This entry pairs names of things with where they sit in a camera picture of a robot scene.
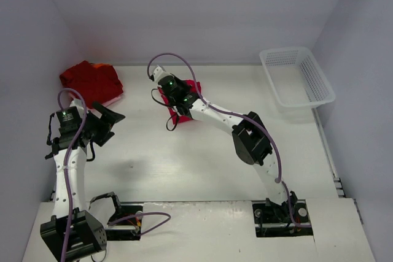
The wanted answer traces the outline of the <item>magenta t shirt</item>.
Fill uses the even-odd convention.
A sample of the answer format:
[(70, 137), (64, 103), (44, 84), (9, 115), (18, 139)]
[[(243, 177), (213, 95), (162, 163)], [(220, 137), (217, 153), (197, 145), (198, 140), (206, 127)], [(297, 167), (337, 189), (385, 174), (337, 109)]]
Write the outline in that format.
[(158, 86), (161, 98), (171, 114), (173, 124), (192, 120), (190, 108), (199, 99), (197, 90), (201, 92), (200, 82), (165, 77), (158, 83)]

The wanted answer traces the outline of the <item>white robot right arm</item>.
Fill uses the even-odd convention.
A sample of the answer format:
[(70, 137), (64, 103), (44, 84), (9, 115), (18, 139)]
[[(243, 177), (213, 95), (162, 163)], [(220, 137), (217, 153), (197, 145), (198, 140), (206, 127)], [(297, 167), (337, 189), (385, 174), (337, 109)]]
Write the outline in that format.
[(247, 115), (235, 115), (225, 109), (219, 112), (216, 105), (204, 102), (184, 80), (166, 71), (155, 72), (150, 78), (178, 115), (208, 123), (231, 135), (236, 155), (255, 169), (263, 183), (275, 218), (286, 220), (293, 214), (296, 194), (276, 181), (279, 176), (278, 158), (273, 154), (273, 146), (261, 130), (264, 125), (255, 112)]

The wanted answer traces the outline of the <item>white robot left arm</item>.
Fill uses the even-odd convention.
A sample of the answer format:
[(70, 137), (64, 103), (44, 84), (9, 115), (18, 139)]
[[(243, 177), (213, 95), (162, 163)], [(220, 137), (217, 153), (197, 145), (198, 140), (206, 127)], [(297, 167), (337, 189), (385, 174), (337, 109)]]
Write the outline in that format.
[(54, 207), (50, 220), (41, 224), (40, 235), (57, 261), (79, 261), (107, 248), (107, 224), (121, 221), (123, 210), (112, 191), (87, 201), (85, 165), (93, 161), (87, 150), (103, 146), (114, 136), (112, 127), (125, 116), (93, 103), (98, 115), (85, 110), (79, 100), (52, 114), (60, 135), (47, 139), (52, 151), (46, 156), (56, 165)]

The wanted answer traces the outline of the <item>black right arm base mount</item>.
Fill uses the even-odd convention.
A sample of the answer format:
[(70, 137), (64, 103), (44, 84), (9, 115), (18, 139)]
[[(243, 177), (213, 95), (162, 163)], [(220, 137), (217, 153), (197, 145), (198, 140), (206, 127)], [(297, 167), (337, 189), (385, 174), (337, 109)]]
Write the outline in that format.
[(290, 192), (292, 221), (288, 203), (280, 206), (269, 199), (252, 203), (252, 212), (257, 238), (312, 236), (313, 229), (305, 201), (299, 201), (296, 194)]

